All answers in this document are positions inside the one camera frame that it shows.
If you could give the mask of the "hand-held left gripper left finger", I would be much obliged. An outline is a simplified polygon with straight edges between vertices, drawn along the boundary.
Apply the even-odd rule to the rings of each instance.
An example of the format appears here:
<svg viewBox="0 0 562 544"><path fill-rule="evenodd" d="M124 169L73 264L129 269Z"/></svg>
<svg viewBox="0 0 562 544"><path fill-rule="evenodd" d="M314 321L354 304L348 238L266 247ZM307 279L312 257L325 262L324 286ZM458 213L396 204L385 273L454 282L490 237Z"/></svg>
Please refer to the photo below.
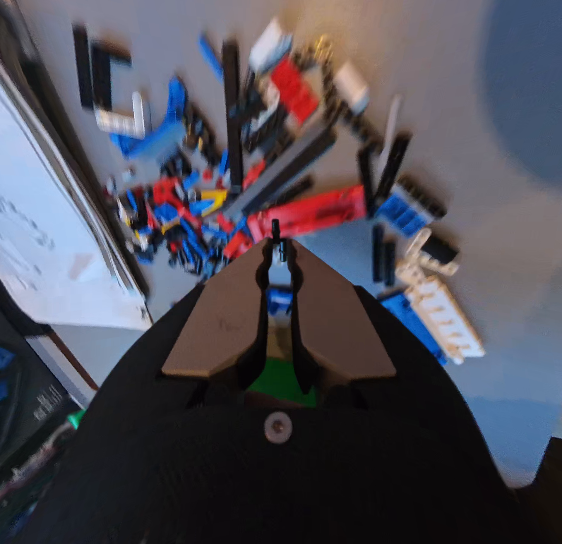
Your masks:
<svg viewBox="0 0 562 544"><path fill-rule="evenodd" d="M270 265L266 238L205 283L161 368L164 375L219 380L240 390L259 377L266 363Z"/></svg>

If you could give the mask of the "black angled toy beam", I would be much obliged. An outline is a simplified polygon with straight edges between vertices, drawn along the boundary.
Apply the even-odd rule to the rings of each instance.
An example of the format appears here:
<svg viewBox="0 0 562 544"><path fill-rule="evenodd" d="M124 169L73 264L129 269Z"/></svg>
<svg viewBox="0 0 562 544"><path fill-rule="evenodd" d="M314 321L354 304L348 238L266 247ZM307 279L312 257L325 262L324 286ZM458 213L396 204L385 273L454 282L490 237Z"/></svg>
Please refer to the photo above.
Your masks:
<svg viewBox="0 0 562 544"><path fill-rule="evenodd" d="M112 63L131 67L130 52L108 42L95 41L91 47L93 104L103 111L113 111Z"/></svg>

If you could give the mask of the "black straight toy beam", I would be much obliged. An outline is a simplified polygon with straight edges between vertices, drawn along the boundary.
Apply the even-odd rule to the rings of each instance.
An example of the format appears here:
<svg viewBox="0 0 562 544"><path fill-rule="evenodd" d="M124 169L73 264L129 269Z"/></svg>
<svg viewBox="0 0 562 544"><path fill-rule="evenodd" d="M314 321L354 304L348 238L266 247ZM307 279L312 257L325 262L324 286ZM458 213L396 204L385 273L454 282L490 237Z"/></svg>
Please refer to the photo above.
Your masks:
<svg viewBox="0 0 562 544"><path fill-rule="evenodd" d="M81 107L93 111L93 84L90 64L90 48L87 30L83 25L73 25L76 75Z"/></svg>

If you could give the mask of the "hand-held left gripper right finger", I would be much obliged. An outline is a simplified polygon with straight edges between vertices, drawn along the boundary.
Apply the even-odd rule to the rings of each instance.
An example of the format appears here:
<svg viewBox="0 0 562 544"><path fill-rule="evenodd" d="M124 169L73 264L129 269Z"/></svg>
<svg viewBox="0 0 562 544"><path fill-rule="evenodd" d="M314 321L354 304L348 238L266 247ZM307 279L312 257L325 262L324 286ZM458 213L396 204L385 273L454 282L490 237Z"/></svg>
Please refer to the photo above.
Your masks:
<svg viewBox="0 0 562 544"><path fill-rule="evenodd" d="M300 389L389 379L396 368L355 286L296 240L287 241L292 276L292 362Z"/></svg>

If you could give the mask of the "grey desk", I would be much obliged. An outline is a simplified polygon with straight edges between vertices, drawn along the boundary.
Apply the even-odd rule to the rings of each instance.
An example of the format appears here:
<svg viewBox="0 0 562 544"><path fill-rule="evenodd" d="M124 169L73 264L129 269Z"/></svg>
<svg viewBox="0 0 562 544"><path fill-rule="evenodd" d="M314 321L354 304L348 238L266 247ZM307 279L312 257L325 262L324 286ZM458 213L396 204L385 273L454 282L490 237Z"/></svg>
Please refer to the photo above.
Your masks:
<svg viewBox="0 0 562 544"><path fill-rule="evenodd" d="M73 153L106 210L102 183L127 163L80 105L73 25L128 49L114 68L117 108L147 94L152 123L177 74L225 140L224 92L197 38L234 36L245 72L273 17L295 45L333 39L370 88L384 129L402 96L413 139L402 170L440 198L436 232L460 248L449 288L486 355L448 366L512 487L530 484L561 416L561 0L15 0Z"/></svg>

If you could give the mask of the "small black connector pin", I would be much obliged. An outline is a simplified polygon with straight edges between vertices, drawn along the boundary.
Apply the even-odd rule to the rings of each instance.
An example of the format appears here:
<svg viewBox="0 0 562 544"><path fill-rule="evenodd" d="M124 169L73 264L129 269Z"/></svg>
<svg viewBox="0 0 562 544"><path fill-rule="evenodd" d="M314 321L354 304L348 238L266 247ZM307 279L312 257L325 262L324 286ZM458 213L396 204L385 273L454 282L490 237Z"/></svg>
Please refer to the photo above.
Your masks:
<svg viewBox="0 0 562 544"><path fill-rule="evenodd" d="M277 266L285 264L288 259L287 239L282 238L278 219L272 220L271 232L273 241L273 263Z"/></svg>

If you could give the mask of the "blue curved toy panel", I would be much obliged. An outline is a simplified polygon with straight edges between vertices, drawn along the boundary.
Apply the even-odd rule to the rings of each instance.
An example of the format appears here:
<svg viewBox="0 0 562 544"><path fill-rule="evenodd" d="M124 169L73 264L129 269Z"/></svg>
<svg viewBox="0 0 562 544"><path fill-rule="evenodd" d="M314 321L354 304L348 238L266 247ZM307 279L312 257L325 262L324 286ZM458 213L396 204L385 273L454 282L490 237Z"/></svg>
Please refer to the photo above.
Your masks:
<svg viewBox="0 0 562 544"><path fill-rule="evenodd" d="M168 84L167 107L160 125L143 139L109 133L109 139L125 160L163 157L173 151L185 133L184 108L188 93L183 81L173 76Z"/></svg>

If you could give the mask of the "red long toy panel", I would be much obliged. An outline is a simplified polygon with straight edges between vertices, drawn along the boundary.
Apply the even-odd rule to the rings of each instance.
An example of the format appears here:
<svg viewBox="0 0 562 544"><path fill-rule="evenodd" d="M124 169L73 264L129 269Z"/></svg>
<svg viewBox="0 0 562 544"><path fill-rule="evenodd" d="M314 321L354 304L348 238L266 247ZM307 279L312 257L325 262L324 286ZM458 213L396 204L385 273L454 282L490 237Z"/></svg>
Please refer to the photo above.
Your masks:
<svg viewBox="0 0 562 544"><path fill-rule="evenodd" d="M247 217L247 227L259 242L273 237L274 220L281 238L296 238L364 218L365 192L358 184L259 211Z"/></svg>

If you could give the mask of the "thick building instruction booklet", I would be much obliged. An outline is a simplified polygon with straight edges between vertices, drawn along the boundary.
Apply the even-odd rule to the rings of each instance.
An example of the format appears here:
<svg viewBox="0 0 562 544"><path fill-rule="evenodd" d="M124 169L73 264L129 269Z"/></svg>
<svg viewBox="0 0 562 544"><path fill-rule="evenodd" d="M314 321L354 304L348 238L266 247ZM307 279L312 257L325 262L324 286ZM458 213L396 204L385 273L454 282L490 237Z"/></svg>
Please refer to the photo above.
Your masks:
<svg viewBox="0 0 562 544"><path fill-rule="evenodd" d="M147 330L108 227L1 65L1 282L35 322Z"/></svg>

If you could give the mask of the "white long toy panel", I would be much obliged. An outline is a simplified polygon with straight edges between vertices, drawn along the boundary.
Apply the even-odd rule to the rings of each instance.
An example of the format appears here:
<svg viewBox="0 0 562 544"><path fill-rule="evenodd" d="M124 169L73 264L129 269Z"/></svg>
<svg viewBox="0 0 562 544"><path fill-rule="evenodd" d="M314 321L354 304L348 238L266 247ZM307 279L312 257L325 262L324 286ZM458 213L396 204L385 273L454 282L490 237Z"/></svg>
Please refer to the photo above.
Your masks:
<svg viewBox="0 0 562 544"><path fill-rule="evenodd" d="M426 277L408 286L405 296L448 360L461 365L468 358L485 356L480 337L439 278Z"/></svg>

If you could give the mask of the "green plastic bin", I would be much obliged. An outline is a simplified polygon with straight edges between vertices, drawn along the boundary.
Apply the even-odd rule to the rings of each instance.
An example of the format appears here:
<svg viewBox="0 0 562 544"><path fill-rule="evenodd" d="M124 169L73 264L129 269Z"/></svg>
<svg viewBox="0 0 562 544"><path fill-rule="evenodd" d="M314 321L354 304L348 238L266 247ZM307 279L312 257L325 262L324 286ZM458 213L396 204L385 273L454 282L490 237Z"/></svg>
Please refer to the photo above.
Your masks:
<svg viewBox="0 0 562 544"><path fill-rule="evenodd" d="M293 363L288 360L267 357L263 371L248 388L247 393L257 393L270 399L291 405L315 408L317 397L315 389L304 393L297 381Z"/></svg>

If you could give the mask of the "blue long toy panel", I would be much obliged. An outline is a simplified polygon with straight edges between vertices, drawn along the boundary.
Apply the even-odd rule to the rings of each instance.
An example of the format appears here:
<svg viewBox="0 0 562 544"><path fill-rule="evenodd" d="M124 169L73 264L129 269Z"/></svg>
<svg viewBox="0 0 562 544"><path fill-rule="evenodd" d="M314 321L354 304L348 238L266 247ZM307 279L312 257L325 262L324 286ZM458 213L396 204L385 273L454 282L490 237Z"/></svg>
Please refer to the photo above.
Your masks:
<svg viewBox="0 0 562 544"><path fill-rule="evenodd" d="M381 305L394 315L418 340L424 344L440 365L447 365L447 358L437 340L418 317L403 289L377 296Z"/></svg>

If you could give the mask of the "pile of mixed toy bricks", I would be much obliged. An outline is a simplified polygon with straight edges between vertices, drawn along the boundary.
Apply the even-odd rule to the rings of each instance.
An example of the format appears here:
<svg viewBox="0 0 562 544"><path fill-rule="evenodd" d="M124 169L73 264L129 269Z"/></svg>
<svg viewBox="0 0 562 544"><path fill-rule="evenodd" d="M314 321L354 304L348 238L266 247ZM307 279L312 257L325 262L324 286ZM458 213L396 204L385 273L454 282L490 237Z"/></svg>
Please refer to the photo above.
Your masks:
<svg viewBox="0 0 562 544"><path fill-rule="evenodd" d="M128 249L152 263L165 245L169 264L205 279L256 242L247 217L334 189L361 184L366 219L382 217L409 244L396 245L373 228L373 281L417 285L423 269L453 276L459 251L430 224L447 210L409 176L398 176L410 133L396 133L400 97L390 108L385 136L365 117L369 88L355 66L333 70L332 44L321 37L293 50L293 35L273 17L251 47L244 85L239 48L224 41L217 55L200 34L201 54L224 87L227 148L216 143L200 109L187 100L185 133L161 159L159 178L119 192L110 176L103 196L129 228Z"/></svg>

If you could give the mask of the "white angled toy beam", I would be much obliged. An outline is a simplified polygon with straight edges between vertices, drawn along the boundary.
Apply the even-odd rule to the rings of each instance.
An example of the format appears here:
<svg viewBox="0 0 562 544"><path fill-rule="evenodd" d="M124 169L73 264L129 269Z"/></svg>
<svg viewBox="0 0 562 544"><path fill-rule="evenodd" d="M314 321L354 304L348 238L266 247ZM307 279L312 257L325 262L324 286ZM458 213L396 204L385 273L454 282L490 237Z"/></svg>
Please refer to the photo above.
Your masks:
<svg viewBox="0 0 562 544"><path fill-rule="evenodd" d="M100 130L142 140L147 133L146 109L141 92L135 91L131 95L133 112L125 115L115 111L108 111L94 106L95 120Z"/></svg>

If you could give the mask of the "black toy car box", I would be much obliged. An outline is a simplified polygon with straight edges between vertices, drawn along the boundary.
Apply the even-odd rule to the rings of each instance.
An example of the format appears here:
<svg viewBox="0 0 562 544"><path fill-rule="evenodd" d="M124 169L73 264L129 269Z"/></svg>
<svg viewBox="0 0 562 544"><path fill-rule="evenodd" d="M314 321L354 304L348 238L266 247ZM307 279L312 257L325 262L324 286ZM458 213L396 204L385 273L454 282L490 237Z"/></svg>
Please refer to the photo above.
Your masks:
<svg viewBox="0 0 562 544"><path fill-rule="evenodd" d="M87 407L97 389L56 331L32 320L1 285L1 467L66 412Z"/></svg>

